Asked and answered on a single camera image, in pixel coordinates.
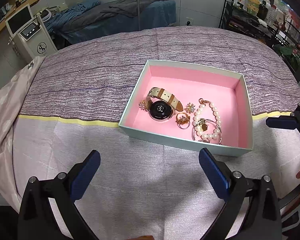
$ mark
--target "white medical machine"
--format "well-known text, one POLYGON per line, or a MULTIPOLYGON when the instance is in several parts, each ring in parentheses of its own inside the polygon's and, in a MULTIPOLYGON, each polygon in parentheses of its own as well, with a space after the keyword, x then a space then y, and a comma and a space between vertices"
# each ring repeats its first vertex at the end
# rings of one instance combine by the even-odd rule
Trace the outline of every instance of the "white medical machine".
POLYGON ((27 63, 35 56, 47 56, 57 52, 40 15, 36 15, 34 19, 29 4, 9 17, 6 26, 10 33, 10 43, 14 41, 27 63))

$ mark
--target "control panel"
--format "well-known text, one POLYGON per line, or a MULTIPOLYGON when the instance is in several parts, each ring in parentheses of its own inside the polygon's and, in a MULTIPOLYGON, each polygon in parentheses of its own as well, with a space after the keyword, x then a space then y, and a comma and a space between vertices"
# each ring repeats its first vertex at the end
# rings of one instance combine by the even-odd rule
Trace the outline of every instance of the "control panel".
POLYGON ((20 34, 27 40, 29 40, 34 34, 36 34, 41 29, 40 25, 37 25, 35 22, 30 23, 25 27, 20 34))

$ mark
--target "massage bed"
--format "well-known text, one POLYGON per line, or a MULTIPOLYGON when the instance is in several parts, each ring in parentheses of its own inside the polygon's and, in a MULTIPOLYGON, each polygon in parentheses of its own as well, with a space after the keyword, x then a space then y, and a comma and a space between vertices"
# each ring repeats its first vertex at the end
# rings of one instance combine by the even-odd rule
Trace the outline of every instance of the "massage bed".
MULTIPOLYGON (((0 91, 0 193, 10 205, 20 208, 31 176, 52 179, 95 149, 101 154, 100 168, 75 205, 99 239, 202 237, 224 202, 202 171, 198 152, 130 138, 118 127, 148 59, 243 74, 254 150, 241 157, 215 158, 245 177, 269 175, 278 197, 299 183, 299 132, 265 124, 266 117, 290 114, 300 102, 300 88, 285 63, 269 47, 241 34, 165 27, 85 41, 36 58, 0 91), (25 75, 29 82, 21 84, 25 75), (18 97, 17 87, 12 89, 16 84, 22 91, 18 97)), ((50 203, 69 236, 55 202, 50 203)), ((229 236, 237 232, 247 205, 229 236)))

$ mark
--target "black logo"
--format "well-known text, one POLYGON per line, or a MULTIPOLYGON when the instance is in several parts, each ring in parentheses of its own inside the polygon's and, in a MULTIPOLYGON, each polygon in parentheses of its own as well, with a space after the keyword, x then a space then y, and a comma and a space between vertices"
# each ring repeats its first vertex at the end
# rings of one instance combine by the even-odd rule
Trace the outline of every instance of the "black logo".
POLYGON ((39 54, 43 54, 46 52, 46 50, 47 50, 47 44, 45 44, 44 42, 40 42, 37 47, 37 52, 39 54))

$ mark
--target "monitor screen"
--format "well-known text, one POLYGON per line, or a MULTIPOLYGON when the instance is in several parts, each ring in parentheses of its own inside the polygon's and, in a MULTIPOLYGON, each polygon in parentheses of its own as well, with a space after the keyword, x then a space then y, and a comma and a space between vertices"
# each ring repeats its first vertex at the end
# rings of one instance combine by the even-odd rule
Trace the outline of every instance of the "monitor screen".
POLYGON ((24 24, 26 24, 31 19, 31 12, 29 12, 28 6, 26 6, 20 11, 18 11, 18 13, 15 16, 8 20, 11 32, 15 34, 17 30, 19 30, 24 24))

